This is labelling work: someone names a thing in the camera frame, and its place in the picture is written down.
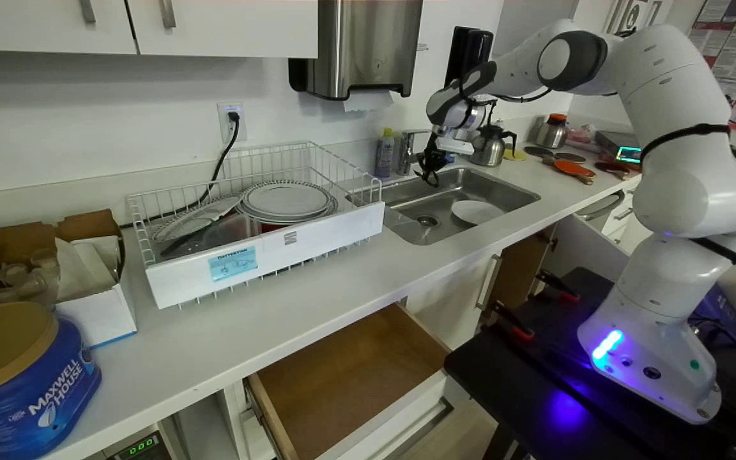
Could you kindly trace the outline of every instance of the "wire dish rack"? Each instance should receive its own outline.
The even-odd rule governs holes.
[[[257,218],[238,205],[223,218],[225,224],[234,224],[234,233],[225,231],[225,239],[180,255],[162,253],[159,241],[162,228],[191,221],[212,203],[234,203],[233,198],[246,198],[252,187],[266,185],[312,185],[332,205],[326,212],[285,228],[257,224]],[[197,185],[127,198],[139,262],[159,310],[283,274],[292,267],[362,244],[382,228],[382,185],[316,143],[233,152],[206,198],[203,191],[206,185]]]

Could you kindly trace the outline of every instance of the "paper towel dispenser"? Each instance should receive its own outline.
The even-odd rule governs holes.
[[[352,90],[412,94],[422,0],[320,0],[316,60],[289,60],[295,93],[348,99]]]

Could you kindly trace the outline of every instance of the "cabinet door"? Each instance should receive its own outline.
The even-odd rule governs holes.
[[[134,53],[122,0],[0,0],[0,52]]]
[[[482,308],[482,283],[495,267],[491,259],[455,272],[422,292],[412,292],[405,310],[423,324],[428,336],[442,339],[450,350],[467,342],[478,329]]]
[[[553,224],[553,245],[547,253],[541,269],[547,274],[564,276],[583,267],[608,281],[616,281],[626,263],[628,253],[622,253],[614,241],[573,216]]]
[[[127,0],[138,52],[316,57],[316,0]]]

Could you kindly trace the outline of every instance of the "bottle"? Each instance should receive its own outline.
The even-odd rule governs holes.
[[[566,116],[562,113],[548,113],[547,124],[539,131],[539,149],[553,152],[564,143],[566,138]]]
[[[395,136],[391,127],[382,127],[382,136],[376,143],[373,176],[391,178],[392,163],[395,163]]]

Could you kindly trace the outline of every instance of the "stainless steel sink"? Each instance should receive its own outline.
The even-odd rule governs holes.
[[[352,191],[348,199],[366,205],[371,198]],[[440,172],[440,187],[428,187],[418,176],[405,176],[382,189],[385,228],[414,245],[451,239],[473,228],[450,212],[459,199],[481,199],[501,212],[513,212],[537,203],[539,194],[464,166]]]

